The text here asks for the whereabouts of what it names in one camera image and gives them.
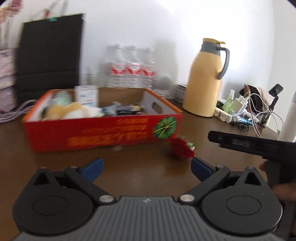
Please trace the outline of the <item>person's right hand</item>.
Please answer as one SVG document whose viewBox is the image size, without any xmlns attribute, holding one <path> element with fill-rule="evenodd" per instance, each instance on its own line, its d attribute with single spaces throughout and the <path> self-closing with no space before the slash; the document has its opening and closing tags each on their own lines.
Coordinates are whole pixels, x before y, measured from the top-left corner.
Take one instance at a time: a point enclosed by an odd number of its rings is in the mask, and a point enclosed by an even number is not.
<svg viewBox="0 0 296 241">
<path fill-rule="evenodd" d="M 279 200 L 295 202 L 295 183 L 280 184 L 279 163 L 265 161 L 259 166 L 259 168 L 266 173 L 267 182 Z"/>
</svg>

